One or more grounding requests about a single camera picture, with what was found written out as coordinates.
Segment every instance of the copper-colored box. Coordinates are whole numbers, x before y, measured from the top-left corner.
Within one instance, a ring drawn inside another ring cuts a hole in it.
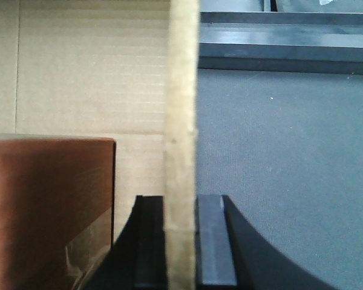
[[[0,290],[80,288],[112,241],[115,143],[0,135]]]

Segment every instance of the cardboard wall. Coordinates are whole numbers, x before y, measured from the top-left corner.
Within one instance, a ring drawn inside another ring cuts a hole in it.
[[[168,0],[0,1],[0,132],[115,138],[116,235],[164,191],[168,18]]]
[[[19,0],[0,1],[0,132],[15,129]]]

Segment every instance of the gray felt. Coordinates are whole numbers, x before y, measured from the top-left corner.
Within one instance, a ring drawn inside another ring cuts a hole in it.
[[[363,290],[363,76],[200,69],[198,194],[229,195],[283,254]]]

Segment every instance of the corrugated cardboard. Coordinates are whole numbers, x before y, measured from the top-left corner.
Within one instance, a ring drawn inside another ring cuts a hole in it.
[[[113,156],[112,139],[0,136],[0,290],[71,289],[107,253]]]
[[[19,0],[0,1],[0,132],[15,129]]]
[[[165,123],[165,234],[170,289],[195,288],[195,92],[199,4],[172,0]]]
[[[0,71],[11,69],[0,74],[0,132],[116,138],[117,236],[136,195],[164,192],[169,1],[20,0],[2,10]]]

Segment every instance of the cardboard box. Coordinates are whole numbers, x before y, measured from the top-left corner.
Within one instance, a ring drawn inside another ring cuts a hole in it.
[[[0,0],[0,132],[118,140],[115,236],[164,192],[169,5]]]
[[[112,139],[0,135],[0,290],[81,284],[110,249],[113,158]]]

